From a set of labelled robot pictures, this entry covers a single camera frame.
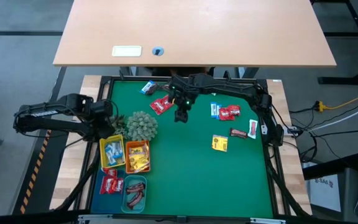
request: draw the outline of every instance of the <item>orange bin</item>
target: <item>orange bin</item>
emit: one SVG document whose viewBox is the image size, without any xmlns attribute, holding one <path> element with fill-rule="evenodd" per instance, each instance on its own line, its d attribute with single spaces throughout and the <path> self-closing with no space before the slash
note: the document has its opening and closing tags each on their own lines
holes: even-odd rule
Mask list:
<svg viewBox="0 0 358 224">
<path fill-rule="evenodd" d="M 144 144 L 146 143 L 146 145 L 149 147 L 149 167 L 140 171 L 141 172 L 149 172 L 150 169 L 151 169 L 151 158 L 150 158 L 150 144 L 149 144 L 149 141 L 146 140 L 146 141 L 128 141 L 125 145 L 125 160 L 128 161 L 127 163 L 125 163 L 125 171 L 127 174 L 134 174 L 135 171 L 134 170 L 131 170 L 131 163 L 129 162 L 129 148 L 131 147 L 141 147 L 143 146 Z"/>
</svg>

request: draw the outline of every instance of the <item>floor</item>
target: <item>floor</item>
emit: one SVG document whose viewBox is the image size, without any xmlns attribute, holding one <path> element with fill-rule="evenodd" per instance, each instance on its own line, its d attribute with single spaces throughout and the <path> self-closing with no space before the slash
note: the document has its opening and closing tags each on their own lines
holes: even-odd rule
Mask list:
<svg viewBox="0 0 358 224">
<path fill-rule="evenodd" d="M 0 30 L 63 30 L 73 0 L 0 0 Z M 353 1 L 358 12 L 358 1 Z M 324 31 L 356 31 L 357 27 L 345 5 L 315 4 L 314 10 Z M 47 101 L 57 77 L 52 61 L 60 37 L 0 37 L 0 215 L 11 212 L 23 172 L 32 153 L 34 139 L 16 134 L 12 129 L 13 114 L 20 105 Z M 316 100 L 335 106 L 358 97 L 358 86 L 318 85 L 317 76 L 351 77 L 358 73 L 358 38 L 329 38 L 328 44 L 337 62 L 336 68 L 261 68 L 256 78 L 283 80 L 290 110 L 310 107 Z M 225 70 L 219 68 L 217 76 Z M 78 93 L 84 75 L 117 75 L 116 67 L 68 68 L 60 95 Z M 356 106 L 315 113 L 314 123 L 340 114 Z M 293 115 L 309 123 L 309 112 Z M 358 116 L 316 133 L 358 129 Z M 358 134 L 327 136 L 338 156 L 358 151 Z M 301 151 L 312 146 L 304 135 L 298 138 Z M 319 161 L 336 157 L 327 145 L 318 141 Z"/>
</svg>

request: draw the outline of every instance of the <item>wooden table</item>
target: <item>wooden table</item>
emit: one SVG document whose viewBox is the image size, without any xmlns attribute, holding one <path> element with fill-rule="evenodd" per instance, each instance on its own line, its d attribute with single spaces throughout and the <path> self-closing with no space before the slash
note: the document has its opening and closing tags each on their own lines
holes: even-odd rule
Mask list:
<svg viewBox="0 0 358 224">
<path fill-rule="evenodd" d="M 141 56 L 113 57 L 120 45 Z M 336 65 L 309 0 L 75 0 L 53 64 Z"/>
<path fill-rule="evenodd" d="M 84 77 L 81 87 L 81 94 L 92 96 L 95 100 L 99 91 L 101 76 L 87 75 Z M 288 112 L 287 100 L 285 98 L 283 83 L 281 80 L 267 80 L 269 94 L 273 97 L 273 104 L 282 116 L 287 125 L 291 125 L 290 114 Z M 79 139 L 80 136 L 74 133 L 68 135 L 67 144 Z M 284 137 L 284 141 L 296 144 L 295 140 L 291 137 Z M 96 150 L 97 144 L 93 144 L 91 158 Z M 63 155 L 62 164 L 58 173 L 58 178 L 55 190 L 52 196 L 50 209 L 57 208 L 64 199 L 70 194 L 75 185 L 78 183 L 80 177 L 81 166 L 83 164 L 85 154 L 86 142 L 79 142 L 68 147 Z M 301 207 L 311 214 L 310 202 L 303 179 L 302 168 L 299 160 L 299 154 L 296 148 L 291 145 L 284 144 L 279 148 L 285 183 L 295 200 Z M 278 211 L 284 214 L 282 197 L 280 190 L 275 186 Z M 86 197 L 88 193 L 88 184 L 84 187 L 80 208 L 85 208 Z"/>
</svg>

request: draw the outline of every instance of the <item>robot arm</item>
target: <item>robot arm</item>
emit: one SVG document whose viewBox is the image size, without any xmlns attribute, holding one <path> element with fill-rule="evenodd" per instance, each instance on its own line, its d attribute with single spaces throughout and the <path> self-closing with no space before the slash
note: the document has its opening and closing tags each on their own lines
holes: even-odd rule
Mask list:
<svg viewBox="0 0 358 224">
<path fill-rule="evenodd" d="M 200 73 L 191 75 L 187 79 L 173 76 L 169 89 L 170 102 L 178 106 L 175 112 L 175 122 L 187 122 L 187 111 L 191 109 L 199 94 L 220 93 L 235 96 L 245 99 L 250 108 L 266 125 L 267 138 L 263 138 L 263 140 L 274 146 L 283 144 L 283 128 L 273 119 L 272 97 L 258 85 L 240 85 L 219 81 Z"/>
<path fill-rule="evenodd" d="M 81 122 L 45 118 L 55 114 L 77 116 Z M 13 128 L 19 133 L 38 129 L 68 131 L 78 133 L 85 141 L 98 141 L 114 132 L 109 122 L 111 115 L 110 102 L 94 103 L 92 97 L 73 93 L 54 102 L 22 105 L 15 114 Z"/>
</svg>

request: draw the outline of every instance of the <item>blue bin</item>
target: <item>blue bin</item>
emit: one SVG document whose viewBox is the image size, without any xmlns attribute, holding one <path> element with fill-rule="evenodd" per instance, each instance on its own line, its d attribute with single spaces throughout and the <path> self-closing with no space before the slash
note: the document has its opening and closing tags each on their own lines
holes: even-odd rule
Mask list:
<svg viewBox="0 0 358 224">
<path fill-rule="evenodd" d="M 138 184 L 138 183 L 144 183 L 145 189 L 143 190 L 144 196 L 140 200 L 139 203 L 137 203 L 134 206 L 134 209 L 130 209 L 127 206 L 127 202 L 129 202 L 133 197 L 135 197 L 136 193 L 126 194 L 126 189 L 130 185 Z M 129 175 L 124 179 L 124 190 L 123 190 L 123 197 L 122 197 L 122 205 L 121 210 L 124 213 L 141 213 L 143 212 L 143 209 L 145 207 L 146 202 L 146 190 L 147 190 L 147 181 L 146 178 L 141 175 Z"/>
</svg>

